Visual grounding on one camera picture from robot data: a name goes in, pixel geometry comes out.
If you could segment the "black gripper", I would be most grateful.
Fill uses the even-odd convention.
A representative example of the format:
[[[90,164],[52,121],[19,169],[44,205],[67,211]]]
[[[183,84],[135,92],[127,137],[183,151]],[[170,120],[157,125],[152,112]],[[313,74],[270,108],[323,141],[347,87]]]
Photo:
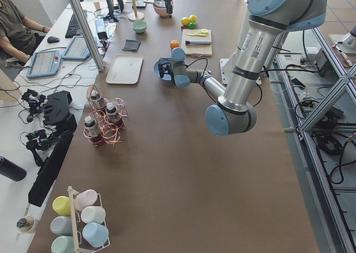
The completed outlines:
[[[157,64],[158,74],[162,80],[171,80],[172,72],[170,71],[170,59],[160,58]]]
[[[167,2],[166,3],[166,11],[169,15],[169,18],[172,18],[172,13],[173,13],[173,6],[172,6],[172,3],[171,2]]]

